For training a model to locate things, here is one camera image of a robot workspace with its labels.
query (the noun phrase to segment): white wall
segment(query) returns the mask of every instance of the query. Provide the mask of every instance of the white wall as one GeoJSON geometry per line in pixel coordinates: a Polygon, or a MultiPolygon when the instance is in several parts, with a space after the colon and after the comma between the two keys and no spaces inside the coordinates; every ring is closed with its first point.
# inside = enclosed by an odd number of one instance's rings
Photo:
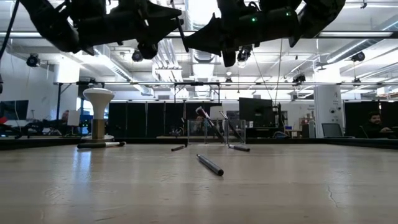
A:
{"type": "Polygon", "coordinates": [[[53,72],[43,68],[30,68],[26,61],[4,53],[0,68],[3,93],[0,101],[29,100],[27,117],[54,118],[57,109],[57,86],[53,85],[53,72]]]}

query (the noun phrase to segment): table surface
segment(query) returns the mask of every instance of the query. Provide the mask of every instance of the table surface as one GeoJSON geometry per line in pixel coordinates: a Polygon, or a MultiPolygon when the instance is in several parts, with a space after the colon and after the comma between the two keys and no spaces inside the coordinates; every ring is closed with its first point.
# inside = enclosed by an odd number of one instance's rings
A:
{"type": "Polygon", "coordinates": [[[397,223],[398,152],[320,144],[0,152],[1,223],[397,223]],[[224,169],[215,176],[203,154],[224,169]]]}

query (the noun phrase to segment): ceiling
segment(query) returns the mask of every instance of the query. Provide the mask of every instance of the ceiling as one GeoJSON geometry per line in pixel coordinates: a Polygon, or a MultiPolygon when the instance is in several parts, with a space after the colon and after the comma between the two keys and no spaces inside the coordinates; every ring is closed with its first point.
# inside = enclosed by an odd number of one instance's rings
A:
{"type": "MultiPolygon", "coordinates": [[[[206,7],[207,2],[216,0],[187,1],[201,1],[202,5],[206,7]]],[[[51,2],[53,4],[60,3],[60,1],[51,2]]],[[[179,9],[185,9],[184,0],[176,0],[175,4],[179,9]]],[[[393,17],[396,17],[398,21],[398,0],[368,1],[368,6],[365,9],[360,8],[362,4],[362,1],[347,0],[341,14],[325,30],[380,31],[379,25],[383,22],[393,17]]],[[[7,29],[12,5],[12,1],[0,0],[0,31],[4,32],[7,29]]],[[[17,13],[13,31],[35,32],[35,28],[23,6],[20,6],[17,13]]],[[[254,53],[243,68],[239,68],[238,64],[231,68],[225,68],[222,58],[216,58],[211,63],[214,65],[213,75],[208,80],[223,82],[227,77],[227,72],[231,72],[234,82],[261,82],[261,76],[269,82],[284,82],[285,80],[291,82],[292,77],[302,72],[306,75],[307,81],[309,81],[312,79],[315,62],[322,61],[328,55],[339,49],[341,50],[347,44],[352,43],[354,45],[360,41],[363,41],[363,39],[302,39],[294,48],[289,47],[287,39],[263,42],[260,47],[254,49],[254,53]]],[[[196,75],[193,72],[193,65],[197,65],[197,63],[192,60],[191,53],[185,52],[181,39],[172,39],[172,43],[178,64],[180,69],[182,69],[182,78],[184,81],[193,81],[196,75]]],[[[13,39],[11,46],[13,54],[20,57],[28,57],[30,53],[38,53],[42,61],[48,63],[59,63],[62,58],[71,57],[70,54],[59,52],[43,39],[13,39]]],[[[131,60],[131,55],[137,46],[135,40],[125,41],[122,46],[117,44],[109,44],[108,46],[111,50],[111,59],[118,63],[124,71],[128,72],[134,80],[142,82],[157,81],[152,73],[154,66],[151,60],[143,60],[142,62],[133,62],[131,60]]],[[[355,69],[351,61],[345,60],[329,66],[339,67],[342,80],[351,82],[354,79],[354,75],[360,76],[365,73],[372,73],[396,63],[394,60],[398,56],[396,48],[398,48],[398,40],[383,40],[363,50],[366,59],[361,63],[357,63],[355,69]]],[[[112,70],[104,67],[100,62],[96,63],[94,60],[86,61],[81,58],[77,62],[81,63],[84,68],[81,76],[92,76],[106,82],[117,80],[112,70]]],[[[366,82],[380,82],[387,78],[395,77],[397,71],[398,67],[393,67],[386,72],[381,72],[368,78],[366,82]]],[[[367,87],[365,89],[371,91],[375,87],[367,87]]]]}

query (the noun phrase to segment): black stick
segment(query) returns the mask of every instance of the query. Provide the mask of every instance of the black stick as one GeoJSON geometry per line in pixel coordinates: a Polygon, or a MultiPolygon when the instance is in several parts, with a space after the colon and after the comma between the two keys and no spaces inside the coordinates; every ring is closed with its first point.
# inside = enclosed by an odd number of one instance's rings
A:
{"type": "Polygon", "coordinates": [[[224,136],[220,133],[220,131],[217,129],[217,127],[211,121],[211,119],[210,119],[209,115],[206,113],[206,111],[200,106],[196,109],[196,112],[197,112],[197,114],[203,116],[207,120],[207,123],[210,125],[210,127],[213,129],[213,131],[216,133],[220,142],[224,143],[225,142],[224,136]]]}
{"type": "Polygon", "coordinates": [[[222,176],[224,174],[224,171],[219,168],[216,164],[214,164],[213,162],[211,162],[209,159],[207,159],[204,156],[201,156],[199,154],[197,154],[197,157],[199,159],[199,161],[204,164],[205,166],[207,166],[209,169],[211,169],[211,171],[213,171],[215,174],[222,176]]]}
{"type": "Polygon", "coordinates": [[[77,145],[78,149],[99,149],[106,147],[124,146],[126,142],[97,142],[97,143],[81,143],[77,145]]]}
{"type": "Polygon", "coordinates": [[[172,152],[175,152],[175,151],[178,151],[178,150],[181,150],[181,149],[185,149],[185,145],[184,146],[179,146],[179,147],[175,147],[175,148],[172,148],[172,152]]]}
{"type": "Polygon", "coordinates": [[[244,146],[234,146],[234,145],[228,145],[230,149],[236,149],[239,151],[244,151],[244,152],[250,152],[250,148],[244,147],[244,146]]]}

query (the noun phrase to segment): motion capture camera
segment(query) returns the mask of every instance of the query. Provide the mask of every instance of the motion capture camera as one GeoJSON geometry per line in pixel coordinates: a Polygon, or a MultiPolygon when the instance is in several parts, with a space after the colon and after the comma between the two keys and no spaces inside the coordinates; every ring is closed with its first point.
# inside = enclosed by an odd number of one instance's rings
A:
{"type": "Polygon", "coordinates": [[[362,62],[365,60],[365,54],[363,52],[360,52],[350,58],[353,62],[362,62]]]}
{"type": "Polygon", "coordinates": [[[132,53],[131,59],[133,62],[141,62],[144,58],[142,57],[142,54],[139,50],[134,50],[134,53],[132,53]]]}
{"type": "Polygon", "coordinates": [[[294,83],[302,83],[305,82],[305,75],[303,73],[297,75],[296,77],[293,78],[294,83]]]}
{"type": "Polygon", "coordinates": [[[245,45],[241,47],[239,50],[238,56],[236,57],[236,60],[239,62],[245,62],[249,59],[251,56],[250,52],[253,50],[252,45],[245,45]]]}
{"type": "Polygon", "coordinates": [[[27,66],[37,68],[40,66],[40,59],[38,54],[31,54],[26,60],[27,66]]]}

